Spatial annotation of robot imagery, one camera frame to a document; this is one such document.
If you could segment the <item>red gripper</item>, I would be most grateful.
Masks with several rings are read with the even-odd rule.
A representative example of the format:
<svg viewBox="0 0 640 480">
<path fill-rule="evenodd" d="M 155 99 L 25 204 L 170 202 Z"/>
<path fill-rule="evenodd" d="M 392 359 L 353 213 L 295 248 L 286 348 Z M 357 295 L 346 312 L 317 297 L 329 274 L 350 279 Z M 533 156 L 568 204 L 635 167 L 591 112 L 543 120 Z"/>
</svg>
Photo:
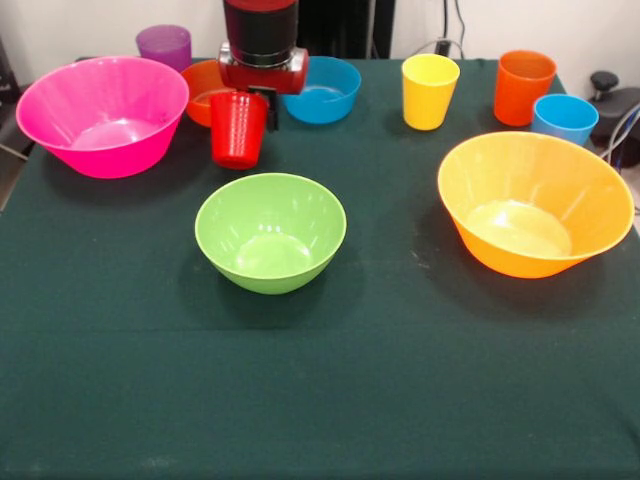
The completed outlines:
<svg viewBox="0 0 640 480">
<path fill-rule="evenodd" d="M 225 86 L 238 90 L 273 90 L 267 92 L 267 130 L 279 130 L 279 94 L 297 95 L 306 83 L 310 64 L 308 51 L 294 47 L 286 60 L 277 65 L 249 65 L 233 56 L 228 41 L 222 43 L 217 59 L 220 77 Z"/>
</svg>

